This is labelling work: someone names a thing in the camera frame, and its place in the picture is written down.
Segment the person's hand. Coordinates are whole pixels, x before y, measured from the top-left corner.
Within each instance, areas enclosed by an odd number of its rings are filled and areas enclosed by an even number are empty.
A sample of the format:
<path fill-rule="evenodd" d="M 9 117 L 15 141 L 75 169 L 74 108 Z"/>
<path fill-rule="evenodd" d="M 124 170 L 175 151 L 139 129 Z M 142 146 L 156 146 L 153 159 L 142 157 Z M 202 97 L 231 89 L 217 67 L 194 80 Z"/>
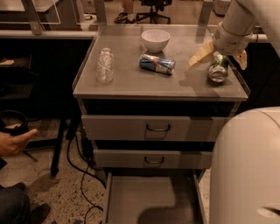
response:
<path fill-rule="evenodd" d="M 0 157 L 19 155 L 37 132 L 37 129 L 31 129 L 18 136 L 11 136 L 9 133 L 0 132 Z"/>

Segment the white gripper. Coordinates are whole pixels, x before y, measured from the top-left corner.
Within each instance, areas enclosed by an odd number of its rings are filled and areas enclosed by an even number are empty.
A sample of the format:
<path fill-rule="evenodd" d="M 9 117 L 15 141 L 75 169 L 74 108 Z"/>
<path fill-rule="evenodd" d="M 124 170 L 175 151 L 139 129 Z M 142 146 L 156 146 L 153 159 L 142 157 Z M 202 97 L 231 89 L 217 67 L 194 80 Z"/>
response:
<path fill-rule="evenodd" d="M 248 55 L 245 48 L 249 42 L 255 41 L 256 35 L 251 32 L 245 36 L 231 34 L 226 31 L 222 23 L 219 23 L 217 30 L 213 34 L 213 42 L 205 43 L 189 60 L 190 69 L 205 64 L 213 59 L 216 50 L 224 55 L 233 55 L 241 70 L 247 68 Z"/>

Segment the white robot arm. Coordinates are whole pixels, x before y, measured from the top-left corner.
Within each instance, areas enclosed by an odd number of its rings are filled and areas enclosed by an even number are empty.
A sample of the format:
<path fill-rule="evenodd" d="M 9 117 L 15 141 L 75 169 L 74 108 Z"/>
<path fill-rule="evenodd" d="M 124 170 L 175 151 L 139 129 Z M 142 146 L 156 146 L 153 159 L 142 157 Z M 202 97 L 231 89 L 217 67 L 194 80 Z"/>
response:
<path fill-rule="evenodd" d="M 240 58 L 260 25 L 280 54 L 280 0 L 232 0 L 213 42 L 189 66 L 214 52 Z M 209 224 L 280 224 L 280 109 L 256 108 L 231 118 L 213 150 Z"/>

